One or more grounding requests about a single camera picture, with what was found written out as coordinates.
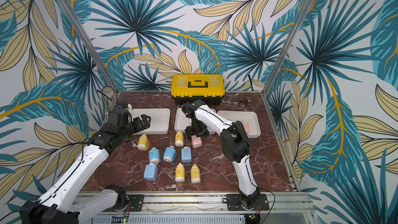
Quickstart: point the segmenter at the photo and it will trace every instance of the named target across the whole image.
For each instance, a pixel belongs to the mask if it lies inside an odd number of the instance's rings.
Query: pink object
[[[202,139],[198,136],[192,136],[192,147],[198,148],[202,146]]]
[[[249,123],[242,121],[243,127],[245,127],[246,134],[249,134]]]

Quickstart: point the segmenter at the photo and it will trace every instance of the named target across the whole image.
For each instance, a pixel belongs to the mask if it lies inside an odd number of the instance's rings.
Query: white tray
[[[169,132],[169,108],[135,108],[131,110],[132,118],[141,117],[142,114],[146,114],[151,118],[150,128],[134,133],[134,135],[167,134]]]
[[[189,123],[189,118],[185,116],[185,114],[182,112],[181,108],[177,109],[176,112],[176,122],[174,123],[174,129],[176,132],[182,131],[182,133],[185,134],[185,129],[186,127],[190,126],[191,124]],[[209,134],[214,134],[216,133],[213,129],[210,127],[207,127],[207,130],[209,131]]]
[[[261,135],[260,124],[258,123],[258,117],[255,112],[244,112],[244,111],[224,111],[220,110],[217,112],[218,115],[224,117],[232,122],[244,121],[249,124],[248,138],[257,138]]]

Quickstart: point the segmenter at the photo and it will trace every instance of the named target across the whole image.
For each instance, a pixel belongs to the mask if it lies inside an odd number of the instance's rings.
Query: yellow bottle
[[[184,134],[181,131],[178,131],[176,134],[176,147],[182,148],[184,147]]]
[[[185,168],[182,163],[179,163],[176,167],[176,182],[183,183],[185,182]]]
[[[196,164],[191,168],[191,182],[192,184],[200,183],[200,171]]]
[[[149,150],[149,140],[146,134],[142,134],[140,139],[138,139],[137,148],[141,152],[147,152]]]

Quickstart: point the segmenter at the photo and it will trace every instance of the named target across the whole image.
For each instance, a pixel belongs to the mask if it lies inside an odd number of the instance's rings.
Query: tropical leaf wallpaper
[[[90,1],[70,2],[87,21]],[[112,93],[54,0],[1,0],[0,33],[2,218],[69,168]],[[20,222],[19,215],[4,221]]]
[[[241,91],[264,87],[303,2],[68,1],[120,90],[218,73]],[[396,223],[397,2],[314,0],[268,96],[322,223]],[[67,170],[113,94],[54,0],[0,4],[4,216]]]
[[[398,223],[398,0],[318,2],[267,95],[283,150],[320,223]]]

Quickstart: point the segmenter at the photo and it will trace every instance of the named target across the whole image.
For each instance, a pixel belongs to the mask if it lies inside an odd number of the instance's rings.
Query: toolbox lid
[[[173,97],[222,97],[225,94],[221,75],[175,75],[172,82]]]

